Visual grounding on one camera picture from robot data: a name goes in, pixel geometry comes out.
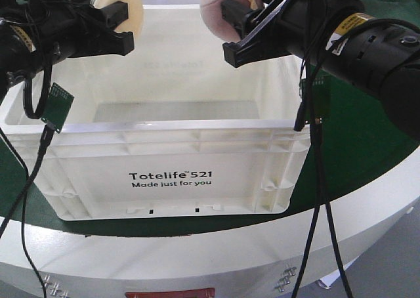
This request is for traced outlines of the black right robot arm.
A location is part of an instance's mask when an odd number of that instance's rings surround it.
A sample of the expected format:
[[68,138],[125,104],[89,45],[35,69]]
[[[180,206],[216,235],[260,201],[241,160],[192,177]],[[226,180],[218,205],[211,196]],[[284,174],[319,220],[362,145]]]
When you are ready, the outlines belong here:
[[361,0],[262,0],[248,9],[223,0],[222,18],[239,34],[225,43],[235,68],[294,55],[376,98],[388,119],[419,138],[419,28],[364,13]]

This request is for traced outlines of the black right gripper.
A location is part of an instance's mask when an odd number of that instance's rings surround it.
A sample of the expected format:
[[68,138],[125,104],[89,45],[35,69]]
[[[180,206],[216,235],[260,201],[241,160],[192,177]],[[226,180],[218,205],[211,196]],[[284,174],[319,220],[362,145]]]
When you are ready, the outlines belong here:
[[236,0],[220,4],[226,22],[224,60],[234,68],[291,54],[302,57],[333,19],[360,11],[360,0],[263,0],[264,9],[251,9]]

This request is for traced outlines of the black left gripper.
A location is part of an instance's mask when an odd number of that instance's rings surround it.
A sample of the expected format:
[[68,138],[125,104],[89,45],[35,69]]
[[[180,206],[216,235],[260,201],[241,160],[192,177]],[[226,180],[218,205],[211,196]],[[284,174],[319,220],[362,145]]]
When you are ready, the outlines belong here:
[[116,1],[94,8],[92,0],[32,0],[34,60],[64,60],[116,54],[135,48],[133,32],[98,35],[98,13],[107,28],[116,29],[129,17],[128,4]]

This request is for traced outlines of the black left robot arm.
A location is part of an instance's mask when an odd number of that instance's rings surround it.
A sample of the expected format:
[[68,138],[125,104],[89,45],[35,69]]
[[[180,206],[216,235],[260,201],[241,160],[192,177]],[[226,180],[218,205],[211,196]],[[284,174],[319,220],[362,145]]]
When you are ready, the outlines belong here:
[[1,95],[67,58],[135,47],[141,0],[1,0]]

